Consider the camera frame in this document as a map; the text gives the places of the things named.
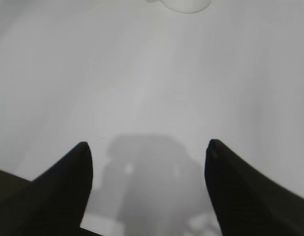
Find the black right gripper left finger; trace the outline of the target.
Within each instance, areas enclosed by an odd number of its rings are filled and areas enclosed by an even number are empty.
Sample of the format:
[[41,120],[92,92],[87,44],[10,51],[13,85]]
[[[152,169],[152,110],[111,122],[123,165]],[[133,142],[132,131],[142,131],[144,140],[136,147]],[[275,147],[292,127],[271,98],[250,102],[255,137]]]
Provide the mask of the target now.
[[81,222],[92,180],[87,142],[32,181],[0,170],[0,236],[90,236]]

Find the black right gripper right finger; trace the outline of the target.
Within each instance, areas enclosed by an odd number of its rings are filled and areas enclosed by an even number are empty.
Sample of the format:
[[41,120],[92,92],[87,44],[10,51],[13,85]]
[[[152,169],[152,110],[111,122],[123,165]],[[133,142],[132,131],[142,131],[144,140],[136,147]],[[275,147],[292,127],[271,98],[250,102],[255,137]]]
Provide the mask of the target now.
[[304,198],[212,139],[204,177],[224,236],[304,236]]

